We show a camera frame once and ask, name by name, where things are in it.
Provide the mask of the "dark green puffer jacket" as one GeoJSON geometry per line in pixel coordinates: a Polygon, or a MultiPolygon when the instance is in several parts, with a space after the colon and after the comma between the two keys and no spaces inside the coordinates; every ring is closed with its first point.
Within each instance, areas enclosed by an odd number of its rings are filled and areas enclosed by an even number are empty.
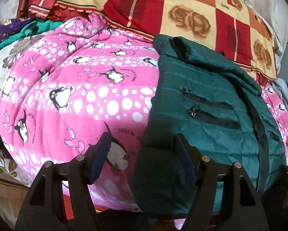
{"type": "Polygon", "coordinates": [[[131,181],[136,204],[145,213],[188,213],[197,188],[192,166],[174,140],[180,133],[215,162],[240,162],[263,195],[286,158],[261,87],[201,44],[158,34],[153,45],[160,75],[131,181]]]}

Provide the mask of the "pink penguin quilt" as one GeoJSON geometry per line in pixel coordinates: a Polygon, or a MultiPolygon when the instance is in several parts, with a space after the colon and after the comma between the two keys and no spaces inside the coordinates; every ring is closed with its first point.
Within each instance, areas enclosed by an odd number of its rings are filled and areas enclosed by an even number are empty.
{"type": "Polygon", "coordinates": [[[107,28],[96,14],[45,35],[14,63],[0,97],[0,135],[31,178],[97,143],[111,146],[89,192],[95,205],[141,211],[131,189],[159,81],[153,42],[107,28]]]}

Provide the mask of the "green knitted garment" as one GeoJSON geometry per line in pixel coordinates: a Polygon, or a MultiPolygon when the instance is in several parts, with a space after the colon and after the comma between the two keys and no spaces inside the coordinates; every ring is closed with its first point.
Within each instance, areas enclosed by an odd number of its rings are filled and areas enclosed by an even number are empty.
{"type": "Polygon", "coordinates": [[[23,39],[25,37],[31,37],[33,35],[41,34],[46,31],[55,30],[58,26],[62,25],[61,21],[43,21],[35,19],[33,22],[27,24],[22,30],[16,34],[9,36],[6,40],[0,43],[0,50],[10,45],[11,43],[23,39]]]}

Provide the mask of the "purple cloth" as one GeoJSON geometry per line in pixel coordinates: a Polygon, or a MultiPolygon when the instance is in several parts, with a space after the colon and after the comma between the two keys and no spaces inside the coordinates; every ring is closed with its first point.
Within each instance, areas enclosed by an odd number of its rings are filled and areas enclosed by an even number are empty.
{"type": "Polygon", "coordinates": [[[33,18],[14,18],[7,19],[0,23],[0,43],[9,36],[16,34],[22,30],[27,24],[33,22],[33,18]]]}

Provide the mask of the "red cream rose blanket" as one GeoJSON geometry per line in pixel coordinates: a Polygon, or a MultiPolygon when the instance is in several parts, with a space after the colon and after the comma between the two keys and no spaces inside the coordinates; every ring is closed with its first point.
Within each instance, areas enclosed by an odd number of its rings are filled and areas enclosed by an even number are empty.
{"type": "Polygon", "coordinates": [[[20,17],[58,21],[92,12],[147,40],[166,34],[200,43],[235,62],[260,85],[277,78],[274,38],[241,0],[19,0],[18,6],[20,17]]]}

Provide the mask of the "grey white bed sheet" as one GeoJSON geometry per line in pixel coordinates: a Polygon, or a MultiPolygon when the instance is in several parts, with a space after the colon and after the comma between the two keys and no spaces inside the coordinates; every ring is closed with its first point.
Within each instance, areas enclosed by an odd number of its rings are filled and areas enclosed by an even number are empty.
{"type": "Polygon", "coordinates": [[[277,47],[277,70],[288,79],[288,4],[285,0],[243,0],[272,30],[277,47]]]}

